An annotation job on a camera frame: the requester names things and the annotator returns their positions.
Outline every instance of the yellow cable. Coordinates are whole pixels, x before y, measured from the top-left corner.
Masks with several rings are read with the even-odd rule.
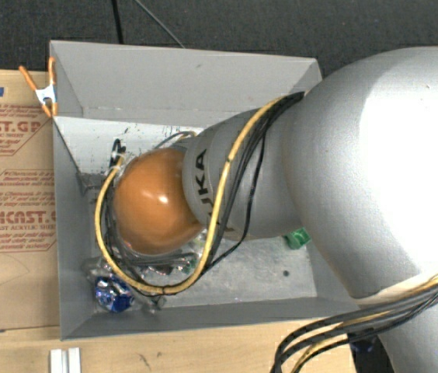
[[[336,343],[340,340],[342,340],[342,337],[345,335],[337,336],[332,339],[327,339],[323,341],[319,341],[316,344],[312,344],[300,357],[300,359],[297,361],[297,363],[294,365],[294,368],[291,370],[291,373],[296,373],[297,370],[300,368],[301,365],[303,365],[305,362],[307,362],[313,354],[321,350],[322,348],[326,347],[329,344]]]
[[[404,298],[404,297],[409,296],[411,294],[415,294],[415,293],[417,293],[419,291],[422,291],[422,290],[425,290],[427,288],[430,288],[430,287],[432,287],[432,286],[434,286],[436,284],[438,284],[438,274],[436,274],[433,277],[431,277],[426,283],[420,284],[419,286],[417,286],[414,289],[410,289],[410,290],[404,291],[403,293],[399,294],[397,296],[396,300],[398,300],[400,298]],[[383,315],[387,315],[390,312],[393,312],[393,311],[377,312],[377,313],[374,313],[372,315],[363,316],[362,318],[351,319],[351,320],[348,320],[348,321],[340,323],[338,325],[338,327],[345,327],[345,326],[353,325],[354,323],[366,322],[367,320],[371,320],[371,319],[378,318],[378,317],[383,316]],[[316,352],[318,352],[322,348],[326,347],[326,345],[329,345],[329,344],[332,344],[332,343],[335,343],[335,342],[339,341],[339,338],[341,339],[342,336],[343,335],[334,337],[332,339],[322,340],[322,341],[319,341],[317,343],[312,344],[302,354],[302,356],[298,359],[298,361],[294,365],[294,368],[292,369],[291,373],[295,373],[297,371],[297,369],[301,365],[303,365],[307,360],[309,360],[313,354],[315,354]]]
[[[205,240],[205,244],[203,246],[203,253],[200,258],[200,261],[198,262],[196,269],[192,272],[192,274],[187,277],[184,281],[173,284],[169,286],[154,286],[151,284],[144,284],[139,281],[136,281],[132,277],[125,274],[116,264],[116,262],[113,260],[113,258],[110,256],[106,246],[105,242],[103,241],[102,236],[102,229],[100,225],[100,218],[102,214],[102,203],[103,199],[105,198],[106,191],[108,190],[110,184],[112,183],[114,177],[117,174],[117,171],[120,169],[123,157],[119,157],[119,159],[116,162],[116,165],[111,169],[109,172],[109,175],[107,176],[105,182],[102,185],[102,189],[100,190],[98,199],[96,200],[96,208],[95,208],[95,233],[96,233],[96,241],[98,242],[98,246],[100,248],[100,251],[102,252],[103,258],[107,261],[107,263],[110,265],[110,267],[113,269],[114,273],[120,277],[123,281],[127,282],[130,286],[133,286],[134,288],[144,291],[151,294],[157,294],[157,295],[174,295],[176,293],[179,293],[183,290],[186,290],[191,286],[195,281],[200,277],[200,274],[202,273],[205,263],[207,262],[207,259],[210,254],[210,249],[212,247],[212,242],[214,241],[214,234],[217,226],[217,220],[219,219],[219,212],[221,209],[221,202],[224,196],[224,190],[226,187],[226,180],[228,178],[229,172],[231,170],[231,163],[234,160],[235,156],[238,154],[238,150],[242,146],[242,142],[245,140],[246,136],[250,132],[250,130],[253,128],[255,123],[259,121],[259,119],[266,114],[268,110],[270,110],[278,101],[280,101],[282,98],[275,99],[274,101],[271,101],[270,103],[266,104],[262,108],[260,108],[255,114],[250,118],[250,120],[247,122],[247,124],[243,127],[242,131],[238,135],[238,137],[235,140],[235,143],[231,147],[231,150],[228,155],[228,159],[226,160],[226,163],[224,164],[221,178],[219,180],[219,184],[217,185],[217,193],[214,200],[214,207],[212,209],[212,215],[210,217],[210,224],[207,230],[207,238]]]

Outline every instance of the green object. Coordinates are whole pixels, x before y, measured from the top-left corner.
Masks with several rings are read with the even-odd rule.
[[[300,249],[303,245],[312,240],[305,228],[297,229],[297,231],[285,235],[284,238],[287,240],[288,246],[291,249]]]

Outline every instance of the dark gray floor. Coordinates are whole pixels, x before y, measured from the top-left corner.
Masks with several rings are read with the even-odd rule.
[[[141,0],[189,48],[317,58],[324,76],[382,51],[438,44],[438,0]],[[128,44],[173,46],[131,0]],[[48,41],[116,43],[110,0],[0,0],[0,68],[44,70]],[[361,372],[389,372],[380,344]]]

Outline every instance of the cardboard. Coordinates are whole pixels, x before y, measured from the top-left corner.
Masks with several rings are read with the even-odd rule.
[[[56,325],[52,122],[18,71],[0,87],[0,330]]]

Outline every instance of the white bracket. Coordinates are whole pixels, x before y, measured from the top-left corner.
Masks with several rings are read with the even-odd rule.
[[[51,350],[50,373],[81,373],[81,350],[79,348]]]

